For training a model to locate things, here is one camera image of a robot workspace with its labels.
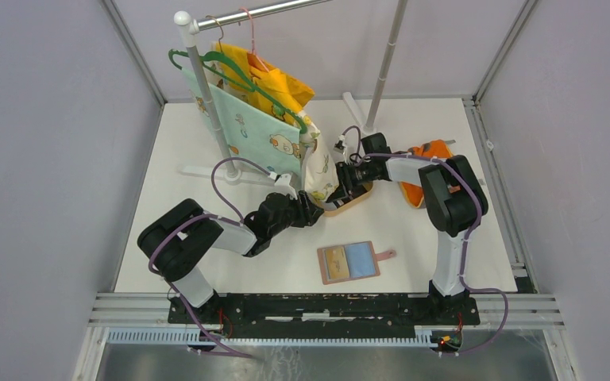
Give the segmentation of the yellow oval tray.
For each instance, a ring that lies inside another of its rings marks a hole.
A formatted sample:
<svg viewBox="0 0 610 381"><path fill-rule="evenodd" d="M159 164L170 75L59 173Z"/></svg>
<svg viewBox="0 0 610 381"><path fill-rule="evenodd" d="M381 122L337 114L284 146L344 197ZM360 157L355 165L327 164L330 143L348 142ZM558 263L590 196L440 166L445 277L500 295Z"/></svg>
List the yellow oval tray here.
<svg viewBox="0 0 610 381"><path fill-rule="evenodd" d="M373 185L371 183L362 184L358 187L354 187L350 194L345 194L342 198L335 200L328 200L323 205L324 217L335 217L345 211L355 207L368 199L373 191Z"/></svg>

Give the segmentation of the gold VIP credit card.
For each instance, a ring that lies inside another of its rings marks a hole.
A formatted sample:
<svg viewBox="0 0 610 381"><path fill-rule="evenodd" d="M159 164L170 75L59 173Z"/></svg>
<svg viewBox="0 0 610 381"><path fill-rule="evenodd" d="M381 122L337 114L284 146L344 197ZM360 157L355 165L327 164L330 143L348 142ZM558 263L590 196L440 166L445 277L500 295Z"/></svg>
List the gold VIP credit card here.
<svg viewBox="0 0 610 381"><path fill-rule="evenodd" d="M342 246L326 248L324 250L327 277L330 281L348 279L350 277L349 265L345 249Z"/></svg>

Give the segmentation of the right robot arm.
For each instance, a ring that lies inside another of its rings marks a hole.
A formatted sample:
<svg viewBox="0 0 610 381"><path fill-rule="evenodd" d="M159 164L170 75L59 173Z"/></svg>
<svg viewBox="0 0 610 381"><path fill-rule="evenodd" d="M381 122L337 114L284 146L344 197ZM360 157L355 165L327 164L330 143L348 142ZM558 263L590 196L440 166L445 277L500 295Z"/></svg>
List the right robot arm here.
<svg viewBox="0 0 610 381"><path fill-rule="evenodd" d="M468 241L488 212L488 201L466 156L428 158L393 152L382 133L361 138L363 156L335 165L339 185L328 203L351 199L366 184L384 180L420 187L431 224L438 232L437 262L429 282L427 314L446 324L469 299L465 285Z"/></svg>

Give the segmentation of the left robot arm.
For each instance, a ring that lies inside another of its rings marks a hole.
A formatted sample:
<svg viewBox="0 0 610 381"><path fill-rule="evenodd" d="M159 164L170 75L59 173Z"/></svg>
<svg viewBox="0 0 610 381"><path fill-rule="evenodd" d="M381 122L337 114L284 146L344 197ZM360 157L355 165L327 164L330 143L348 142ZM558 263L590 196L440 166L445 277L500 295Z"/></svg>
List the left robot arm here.
<svg viewBox="0 0 610 381"><path fill-rule="evenodd" d="M188 303L189 315L204 324L218 312L216 291L199 269L210 249L253 257L285 229L313 226L323 214L304 191L295 196L272 192L242 222L211 214L186 198L146 227L137 247L149 259L149 270L163 277Z"/></svg>

